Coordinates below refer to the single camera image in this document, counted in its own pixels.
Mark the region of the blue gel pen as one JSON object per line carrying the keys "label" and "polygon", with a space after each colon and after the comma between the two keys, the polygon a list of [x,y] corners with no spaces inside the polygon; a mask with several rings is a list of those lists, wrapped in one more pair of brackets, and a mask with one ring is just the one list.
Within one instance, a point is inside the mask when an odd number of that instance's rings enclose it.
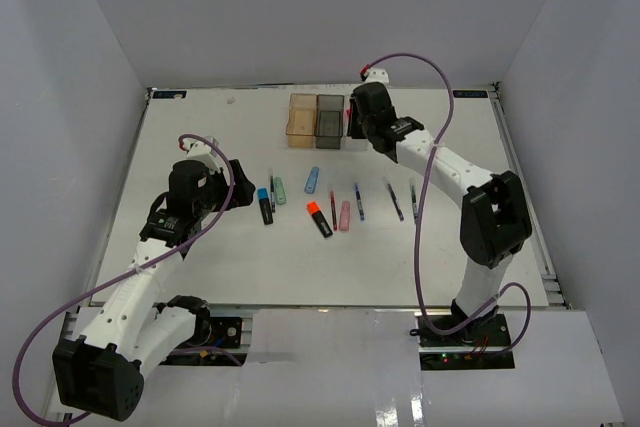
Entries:
{"label": "blue gel pen", "polygon": [[359,186],[358,186],[357,182],[354,183],[354,192],[355,192],[355,197],[356,197],[356,206],[357,206],[357,211],[358,211],[358,214],[359,214],[359,219],[360,219],[361,222],[364,222],[365,215],[364,215],[364,210],[363,210],[363,205],[362,205],[361,194],[360,194],[360,190],[359,190]]}

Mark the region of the red gel pen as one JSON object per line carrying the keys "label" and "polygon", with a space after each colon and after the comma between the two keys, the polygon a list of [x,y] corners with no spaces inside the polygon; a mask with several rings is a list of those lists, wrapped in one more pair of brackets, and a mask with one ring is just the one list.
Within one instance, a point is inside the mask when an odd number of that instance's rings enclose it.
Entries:
{"label": "red gel pen", "polygon": [[337,231],[338,219],[337,219],[337,211],[336,211],[336,200],[335,200],[335,192],[333,189],[333,185],[331,183],[328,184],[328,194],[329,194],[330,209],[331,209],[332,229],[333,231]]}

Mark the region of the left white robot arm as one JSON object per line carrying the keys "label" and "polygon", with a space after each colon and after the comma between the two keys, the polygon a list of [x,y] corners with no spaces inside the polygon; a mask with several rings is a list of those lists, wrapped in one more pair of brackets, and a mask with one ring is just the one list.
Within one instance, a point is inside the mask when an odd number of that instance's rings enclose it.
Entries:
{"label": "left white robot arm", "polygon": [[210,339],[204,300],[178,295],[161,302],[166,282],[182,265],[188,241],[212,212],[248,206],[255,186],[238,160],[229,162],[234,183],[212,162],[177,162],[164,201],[156,201],[140,232],[128,278],[118,282],[100,312],[75,340],[61,340],[52,354],[63,405],[116,421],[137,407],[151,371],[181,344]]}

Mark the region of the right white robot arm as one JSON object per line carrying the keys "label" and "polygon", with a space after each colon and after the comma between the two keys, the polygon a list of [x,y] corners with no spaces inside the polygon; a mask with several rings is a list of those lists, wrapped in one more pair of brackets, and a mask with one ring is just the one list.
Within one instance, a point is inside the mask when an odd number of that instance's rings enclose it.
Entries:
{"label": "right white robot arm", "polygon": [[508,266],[532,234],[524,188],[517,174],[493,173],[445,147],[422,123],[397,115],[387,87],[367,82],[350,97],[350,135],[423,176],[419,202],[436,186],[460,210],[459,241],[467,256],[460,290],[451,304],[451,322],[422,316],[421,328],[472,346],[488,332],[486,319],[507,290]]}

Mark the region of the blue cap black highlighter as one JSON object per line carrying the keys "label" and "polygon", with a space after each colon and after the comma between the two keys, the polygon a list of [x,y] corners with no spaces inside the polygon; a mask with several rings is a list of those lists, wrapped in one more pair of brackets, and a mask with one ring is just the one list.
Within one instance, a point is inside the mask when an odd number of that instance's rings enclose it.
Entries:
{"label": "blue cap black highlighter", "polygon": [[266,188],[259,188],[257,190],[257,197],[263,223],[265,225],[272,225],[274,220],[269,191]]}

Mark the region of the orange cap black highlighter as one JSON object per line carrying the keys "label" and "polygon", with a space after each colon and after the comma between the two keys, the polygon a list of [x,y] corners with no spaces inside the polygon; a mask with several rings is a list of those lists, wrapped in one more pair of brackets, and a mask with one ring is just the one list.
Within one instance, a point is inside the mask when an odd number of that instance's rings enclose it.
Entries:
{"label": "orange cap black highlighter", "polygon": [[306,208],[321,235],[324,238],[330,238],[333,235],[332,227],[327,222],[318,204],[315,201],[312,201],[307,204]]}

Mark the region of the black gel pen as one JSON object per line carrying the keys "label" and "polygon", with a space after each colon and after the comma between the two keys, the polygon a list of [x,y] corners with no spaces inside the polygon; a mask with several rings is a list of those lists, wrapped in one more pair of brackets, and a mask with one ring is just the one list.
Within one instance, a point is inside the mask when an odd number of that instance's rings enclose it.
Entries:
{"label": "black gel pen", "polygon": [[268,176],[269,176],[269,199],[272,214],[275,214],[276,211],[276,202],[275,202],[275,183],[274,183],[274,175],[273,169],[271,167],[268,168]]}

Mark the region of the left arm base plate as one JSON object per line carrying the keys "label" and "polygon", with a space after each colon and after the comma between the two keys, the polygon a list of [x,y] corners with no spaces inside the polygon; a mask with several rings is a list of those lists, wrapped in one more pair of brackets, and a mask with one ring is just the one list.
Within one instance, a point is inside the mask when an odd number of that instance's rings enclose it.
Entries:
{"label": "left arm base plate", "polygon": [[213,317],[197,340],[179,344],[162,365],[189,367],[240,367],[248,348],[242,340],[241,317]]}

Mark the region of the green correction tape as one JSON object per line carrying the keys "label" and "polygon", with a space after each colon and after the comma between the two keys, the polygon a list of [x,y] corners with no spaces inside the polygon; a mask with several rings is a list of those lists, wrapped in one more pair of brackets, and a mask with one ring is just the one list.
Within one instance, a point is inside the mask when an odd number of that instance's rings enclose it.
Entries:
{"label": "green correction tape", "polygon": [[286,191],[281,177],[274,178],[274,194],[277,205],[285,205],[287,202]]}

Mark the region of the green gel pen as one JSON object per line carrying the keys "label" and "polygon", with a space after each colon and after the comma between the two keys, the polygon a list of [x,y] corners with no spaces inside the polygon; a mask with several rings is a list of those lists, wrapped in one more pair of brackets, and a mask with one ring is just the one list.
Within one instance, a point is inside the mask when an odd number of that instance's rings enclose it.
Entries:
{"label": "green gel pen", "polygon": [[416,182],[413,178],[409,180],[409,188],[410,188],[410,199],[411,199],[413,220],[414,220],[414,224],[417,225],[418,217],[419,217],[418,194],[417,194]]}

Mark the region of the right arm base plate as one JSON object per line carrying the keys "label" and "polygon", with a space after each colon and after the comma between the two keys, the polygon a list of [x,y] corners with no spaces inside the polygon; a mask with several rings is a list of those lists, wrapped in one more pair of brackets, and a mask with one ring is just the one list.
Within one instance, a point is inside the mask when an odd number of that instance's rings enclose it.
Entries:
{"label": "right arm base plate", "polygon": [[421,317],[409,335],[418,342],[422,371],[512,370],[512,352],[504,352],[511,335],[503,314],[479,325],[466,327],[452,336],[439,336],[426,327]]}

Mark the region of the purple gel pen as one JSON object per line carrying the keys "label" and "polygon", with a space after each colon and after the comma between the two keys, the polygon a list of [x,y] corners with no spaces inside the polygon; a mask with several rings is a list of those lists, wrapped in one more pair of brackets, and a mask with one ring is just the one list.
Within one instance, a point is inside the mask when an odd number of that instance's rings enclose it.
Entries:
{"label": "purple gel pen", "polygon": [[403,211],[401,209],[401,206],[400,206],[398,197],[397,197],[397,195],[395,193],[395,190],[394,190],[390,180],[386,176],[383,177],[383,181],[384,181],[385,187],[387,189],[387,192],[389,193],[389,196],[391,198],[391,201],[392,201],[394,210],[396,212],[396,215],[398,216],[399,221],[403,222],[404,221],[404,214],[403,214]]}

